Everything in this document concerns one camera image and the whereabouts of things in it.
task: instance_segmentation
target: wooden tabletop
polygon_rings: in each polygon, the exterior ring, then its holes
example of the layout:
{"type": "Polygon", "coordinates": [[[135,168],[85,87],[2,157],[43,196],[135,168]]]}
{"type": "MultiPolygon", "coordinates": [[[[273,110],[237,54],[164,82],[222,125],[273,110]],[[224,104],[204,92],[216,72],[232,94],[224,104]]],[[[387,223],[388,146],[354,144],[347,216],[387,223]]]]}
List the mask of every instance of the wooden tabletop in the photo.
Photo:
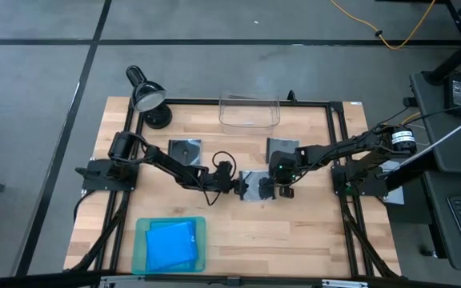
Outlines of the wooden tabletop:
{"type": "MultiPolygon", "coordinates": [[[[109,97],[94,148],[94,157],[107,158],[114,134],[122,130],[129,98],[109,97]]],[[[359,102],[344,102],[349,135],[367,129],[359,102]]],[[[225,150],[238,170],[267,170],[266,135],[224,134],[218,106],[169,105],[172,123],[161,130],[145,126],[146,140],[167,152],[169,139],[202,139],[202,165],[210,167],[214,153],[225,150]]],[[[325,110],[316,107],[281,107],[281,121],[271,137],[299,139],[301,146],[327,145],[330,139],[325,110]]],[[[336,134],[339,121],[335,115],[336,134]]],[[[307,174],[293,185],[295,198],[269,202],[243,202],[223,194],[211,207],[202,192],[184,190],[161,170],[140,166],[137,187],[131,194],[118,272],[130,273],[134,226],[139,218],[203,216],[207,225],[206,270],[202,274],[284,277],[350,277],[339,200],[331,184],[330,166],[307,174]]],[[[79,207],[65,268],[77,264],[101,233],[108,192],[92,194],[79,207]]],[[[387,212],[372,197],[362,197],[367,236],[396,273],[400,273],[387,212]]],[[[108,267],[113,238],[106,247],[108,267]]],[[[359,271],[363,261],[355,239],[359,271]]]]}

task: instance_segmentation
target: clear plastic container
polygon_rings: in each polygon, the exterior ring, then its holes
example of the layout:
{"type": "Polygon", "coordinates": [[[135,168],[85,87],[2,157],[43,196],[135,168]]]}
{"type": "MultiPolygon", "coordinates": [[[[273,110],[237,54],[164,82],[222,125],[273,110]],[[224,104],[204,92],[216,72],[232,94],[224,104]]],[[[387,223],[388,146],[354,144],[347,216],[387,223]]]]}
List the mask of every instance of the clear plastic container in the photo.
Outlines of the clear plastic container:
{"type": "Polygon", "coordinates": [[[222,93],[219,120],[226,134],[271,134],[280,123],[279,96],[222,93]]]}

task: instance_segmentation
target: desk lamp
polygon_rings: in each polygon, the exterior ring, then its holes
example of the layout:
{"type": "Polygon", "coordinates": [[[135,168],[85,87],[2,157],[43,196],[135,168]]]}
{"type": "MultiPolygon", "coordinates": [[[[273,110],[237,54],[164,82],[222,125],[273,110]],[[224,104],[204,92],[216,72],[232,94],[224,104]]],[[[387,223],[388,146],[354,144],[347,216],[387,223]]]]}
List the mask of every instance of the desk lamp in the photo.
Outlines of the desk lamp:
{"type": "Polygon", "coordinates": [[[166,91],[158,83],[147,80],[137,66],[129,66],[126,75],[133,86],[131,103],[138,112],[145,112],[144,122],[153,129],[166,127],[172,121],[172,110],[163,103],[166,91]]]}

